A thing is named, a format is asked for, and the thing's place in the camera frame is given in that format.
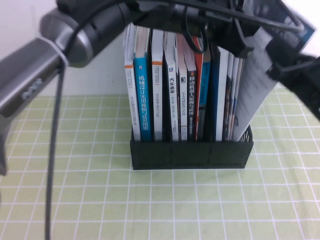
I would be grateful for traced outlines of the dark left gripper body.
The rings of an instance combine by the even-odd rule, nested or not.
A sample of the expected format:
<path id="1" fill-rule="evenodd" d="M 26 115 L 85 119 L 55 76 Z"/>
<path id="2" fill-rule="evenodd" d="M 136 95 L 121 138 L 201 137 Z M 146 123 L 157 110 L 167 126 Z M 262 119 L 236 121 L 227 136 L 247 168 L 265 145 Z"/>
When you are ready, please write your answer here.
<path id="1" fill-rule="evenodd" d="M 233 21 L 239 21 L 230 13 L 223 14 L 217 10 L 226 10 L 233 13 L 241 13 L 236 0 L 192 0 L 187 6 L 198 9 L 198 27 L 200 40 L 203 44 L 231 45 L 231 28 Z"/>

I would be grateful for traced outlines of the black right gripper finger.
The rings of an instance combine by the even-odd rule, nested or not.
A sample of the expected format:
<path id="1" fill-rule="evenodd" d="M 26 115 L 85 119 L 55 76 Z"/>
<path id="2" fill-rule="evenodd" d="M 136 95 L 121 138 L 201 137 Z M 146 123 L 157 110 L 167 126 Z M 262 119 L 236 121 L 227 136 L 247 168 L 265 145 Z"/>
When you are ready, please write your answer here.
<path id="1" fill-rule="evenodd" d="M 297 33 L 271 33 L 270 59 L 273 64 L 292 65 L 303 45 Z"/>
<path id="2" fill-rule="evenodd" d="M 308 54 L 271 54 L 271 67 L 266 74 L 273 80 L 281 83 L 290 83 L 289 77 L 297 74 L 306 74 L 313 83 L 320 82 L 320 57 Z"/>

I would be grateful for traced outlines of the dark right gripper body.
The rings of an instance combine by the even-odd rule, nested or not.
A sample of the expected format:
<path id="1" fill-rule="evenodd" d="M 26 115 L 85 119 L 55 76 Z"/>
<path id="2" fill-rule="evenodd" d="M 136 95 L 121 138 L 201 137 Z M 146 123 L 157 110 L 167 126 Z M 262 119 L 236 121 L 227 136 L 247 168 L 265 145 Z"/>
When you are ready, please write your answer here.
<path id="1" fill-rule="evenodd" d="M 306 75 L 298 75 L 294 93 L 312 113 L 320 112 L 320 89 Z"/>

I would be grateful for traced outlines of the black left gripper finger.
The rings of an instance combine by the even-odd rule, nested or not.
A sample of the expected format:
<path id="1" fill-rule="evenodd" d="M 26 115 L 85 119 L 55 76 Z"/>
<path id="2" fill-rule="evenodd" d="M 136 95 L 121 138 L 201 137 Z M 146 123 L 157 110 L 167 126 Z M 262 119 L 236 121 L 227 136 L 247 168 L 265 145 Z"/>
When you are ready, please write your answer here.
<path id="1" fill-rule="evenodd" d="M 246 59 L 253 50 L 245 39 L 242 28 L 238 20 L 233 20 L 230 30 L 231 50 L 230 52 L 237 58 Z"/>

